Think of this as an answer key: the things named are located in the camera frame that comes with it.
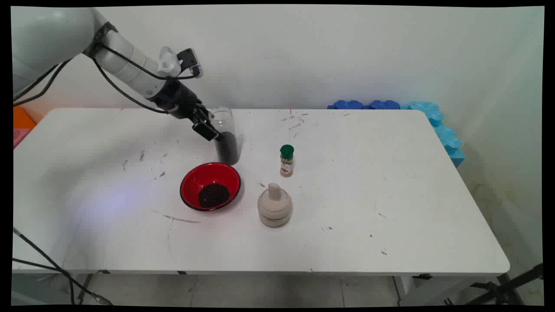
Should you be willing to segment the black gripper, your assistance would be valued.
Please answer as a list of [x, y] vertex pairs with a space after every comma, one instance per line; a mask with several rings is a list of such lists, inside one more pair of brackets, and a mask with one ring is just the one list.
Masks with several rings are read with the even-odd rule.
[[212, 113], [197, 95], [180, 81], [166, 80], [161, 90], [150, 97], [150, 101], [176, 119], [190, 119], [193, 122], [192, 129], [207, 141], [222, 140], [222, 133], [212, 124]]

